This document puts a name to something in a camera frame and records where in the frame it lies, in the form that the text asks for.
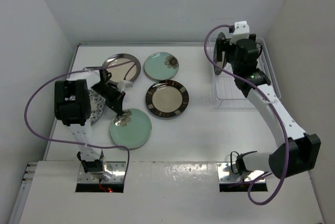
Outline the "blue floral white plate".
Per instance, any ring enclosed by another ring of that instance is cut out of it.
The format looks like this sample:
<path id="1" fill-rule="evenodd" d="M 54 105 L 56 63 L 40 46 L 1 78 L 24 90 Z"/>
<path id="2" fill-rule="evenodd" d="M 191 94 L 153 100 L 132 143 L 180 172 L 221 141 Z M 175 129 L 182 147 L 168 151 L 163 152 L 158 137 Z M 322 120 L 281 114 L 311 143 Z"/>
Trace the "blue floral white plate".
<path id="1" fill-rule="evenodd" d="M 92 89 L 89 89 L 88 91 L 91 105 L 91 115 L 89 117 L 89 121 L 92 125 L 102 116 L 105 107 L 105 99 Z"/>

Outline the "teal flower plate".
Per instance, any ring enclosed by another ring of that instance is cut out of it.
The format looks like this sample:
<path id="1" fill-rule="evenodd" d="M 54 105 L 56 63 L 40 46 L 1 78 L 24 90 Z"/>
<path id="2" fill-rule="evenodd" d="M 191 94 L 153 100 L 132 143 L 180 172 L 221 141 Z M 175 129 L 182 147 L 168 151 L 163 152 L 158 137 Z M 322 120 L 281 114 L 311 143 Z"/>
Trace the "teal flower plate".
<path id="1" fill-rule="evenodd" d="M 148 115 L 139 109 L 126 109 L 111 121 L 109 133 L 115 145 L 128 149 L 143 146 L 151 136 L 152 123 Z"/>
<path id="2" fill-rule="evenodd" d="M 176 75 L 179 69 L 178 59 L 167 52 L 156 52 L 147 57 L 144 70 L 154 80 L 167 80 Z"/>

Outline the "grey rim plate front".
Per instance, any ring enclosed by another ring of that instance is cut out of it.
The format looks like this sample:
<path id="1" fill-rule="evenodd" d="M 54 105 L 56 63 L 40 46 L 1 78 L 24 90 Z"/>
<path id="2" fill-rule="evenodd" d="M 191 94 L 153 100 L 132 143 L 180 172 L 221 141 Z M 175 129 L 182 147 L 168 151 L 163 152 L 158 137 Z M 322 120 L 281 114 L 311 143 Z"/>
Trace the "grey rim plate front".
<path id="1" fill-rule="evenodd" d="M 225 34 L 223 32 L 220 32 L 217 36 L 217 38 L 226 38 Z M 216 65 L 218 65 L 221 69 L 224 69 L 227 61 L 225 59 L 225 52 L 224 51 L 217 51 L 216 47 L 214 46 L 214 56 L 213 61 Z"/>

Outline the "grey rim beige plate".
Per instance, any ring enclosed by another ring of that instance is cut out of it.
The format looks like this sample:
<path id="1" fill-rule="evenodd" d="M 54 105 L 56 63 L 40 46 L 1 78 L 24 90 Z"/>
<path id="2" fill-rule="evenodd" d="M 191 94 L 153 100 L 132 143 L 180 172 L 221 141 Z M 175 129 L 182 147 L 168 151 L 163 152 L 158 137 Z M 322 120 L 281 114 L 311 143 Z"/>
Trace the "grey rim beige plate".
<path id="1" fill-rule="evenodd" d="M 109 83 L 118 84 L 122 80 L 134 82 L 141 72 L 141 64 L 133 55 L 119 53 L 109 57 L 102 65 L 111 74 Z"/>

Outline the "brown patterned rim plate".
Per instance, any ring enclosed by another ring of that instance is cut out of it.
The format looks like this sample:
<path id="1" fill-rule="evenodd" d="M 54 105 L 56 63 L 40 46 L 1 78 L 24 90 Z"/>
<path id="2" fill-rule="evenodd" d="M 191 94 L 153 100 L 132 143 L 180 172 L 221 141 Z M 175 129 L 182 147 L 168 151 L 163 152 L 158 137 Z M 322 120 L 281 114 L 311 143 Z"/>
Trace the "brown patterned rim plate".
<path id="1" fill-rule="evenodd" d="M 175 80 L 162 80 L 151 85 L 145 95 L 147 109 L 154 115 L 170 119 L 182 114 L 189 105 L 189 93 Z"/>

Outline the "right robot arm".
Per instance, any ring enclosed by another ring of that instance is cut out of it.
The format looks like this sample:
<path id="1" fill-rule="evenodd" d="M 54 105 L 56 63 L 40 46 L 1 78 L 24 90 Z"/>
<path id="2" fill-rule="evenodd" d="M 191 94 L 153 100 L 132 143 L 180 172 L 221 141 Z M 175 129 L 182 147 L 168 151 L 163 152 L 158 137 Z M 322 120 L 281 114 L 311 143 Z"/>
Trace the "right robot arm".
<path id="1" fill-rule="evenodd" d="M 270 79 L 258 68 L 261 50 L 255 35 L 235 43 L 231 43 L 222 32 L 216 38 L 214 62 L 221 68 L 231 65 L 236 87 L 258 110 L 277 145 L 273 153 L 250 151 L 238 154 L 231 170 L 239 175 L 262 170 L 277 178 L 281 178 L 284 168 L 287 177 L 312 170 L 321 141 L 316 134 L 310 135 L 300 127 L 277 98 Z"/>

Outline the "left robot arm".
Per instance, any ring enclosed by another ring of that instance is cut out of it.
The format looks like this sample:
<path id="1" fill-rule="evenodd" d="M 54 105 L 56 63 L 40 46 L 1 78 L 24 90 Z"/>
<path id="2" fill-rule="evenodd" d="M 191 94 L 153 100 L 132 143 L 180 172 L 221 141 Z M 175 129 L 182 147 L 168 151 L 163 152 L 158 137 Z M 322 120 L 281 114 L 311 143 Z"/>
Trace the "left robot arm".
<path id="1" fill-rule="evenodd" d="M 105 99 L 107 107 L 117 116 L 122 116 L 122 104 L 126 93 L 122 87 L 108 84 L 109 79 L 107 70 L 90 67 L 54 84 L 56 119 L 67 126 L 79 146 L 77 158 L 84 172 L 104 182 L 109 181 L 113 173 L 107 168 L 103 149 L 93 146 L 89 90 L 97 92 Z"/>

